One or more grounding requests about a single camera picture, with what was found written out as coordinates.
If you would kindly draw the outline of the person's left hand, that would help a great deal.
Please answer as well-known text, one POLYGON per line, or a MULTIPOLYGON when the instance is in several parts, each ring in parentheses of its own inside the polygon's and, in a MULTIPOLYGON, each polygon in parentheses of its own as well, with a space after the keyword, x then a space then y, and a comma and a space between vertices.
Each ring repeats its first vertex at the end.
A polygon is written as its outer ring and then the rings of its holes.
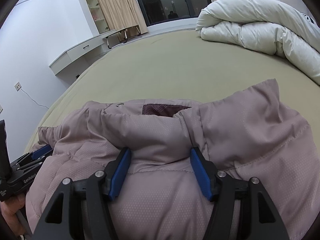
POLYGON ((1 202, 1 213, 9 228, 13 231, 15 236, 21 236, 26 233, 26 229, 19 221, 16 213, 25 206, 25 195, 18 196, 1 202))

